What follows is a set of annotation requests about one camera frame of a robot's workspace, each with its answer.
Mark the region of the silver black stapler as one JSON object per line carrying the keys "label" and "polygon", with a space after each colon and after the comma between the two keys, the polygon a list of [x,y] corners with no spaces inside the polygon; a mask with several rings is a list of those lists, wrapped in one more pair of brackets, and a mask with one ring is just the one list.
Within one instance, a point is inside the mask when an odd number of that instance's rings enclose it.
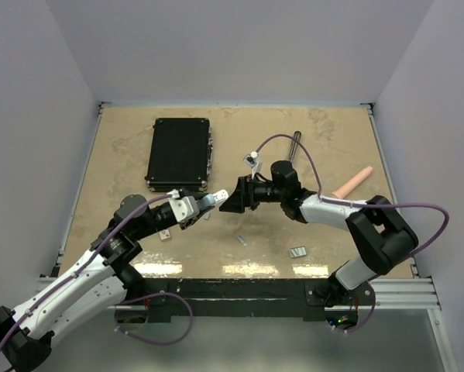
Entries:
{"label": "silver black stapler", "polygon": [[287,160],[291,163],[293,163],[295,160],[298,144],[301,141],[301,135],[302,133],[300,131],[295,131],[290,141],[290,148],[287,155]]}

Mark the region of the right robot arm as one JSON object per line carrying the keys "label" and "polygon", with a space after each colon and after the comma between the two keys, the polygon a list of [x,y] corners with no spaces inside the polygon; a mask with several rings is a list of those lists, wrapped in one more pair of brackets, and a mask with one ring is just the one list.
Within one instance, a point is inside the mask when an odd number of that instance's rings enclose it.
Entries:
{"label": "right robot arm", "polygon": [[377,195],[358,202],[323,198],[301,186],[288,160],[273,163],[270,171],[270,181],[260,181],[252,175],[239,177],[235,190],[219,210],[242,214],[263,202],[276,202],[291,220],[321,223],[348,231],[358,256],[313,290],[317,297],[347,304],[356,296],[361,284],[388,274],[418,247],[413,229],[385,197]]}

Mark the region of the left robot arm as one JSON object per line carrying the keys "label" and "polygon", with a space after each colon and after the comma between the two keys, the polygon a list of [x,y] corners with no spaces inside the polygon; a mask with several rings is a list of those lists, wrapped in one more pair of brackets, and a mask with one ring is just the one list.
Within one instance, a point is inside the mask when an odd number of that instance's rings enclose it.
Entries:
{"label": "left robot arm", "polygon": [[142,250],[140,240],[172,226],[186,229],[227,197],[185,189],[151,200],[125,197],[107,228],[68,270],[31,299],[0,307],[0,356],[9,369],[35,370],[68,330],[111,305],[139,302],[143,278],[130,263]]}

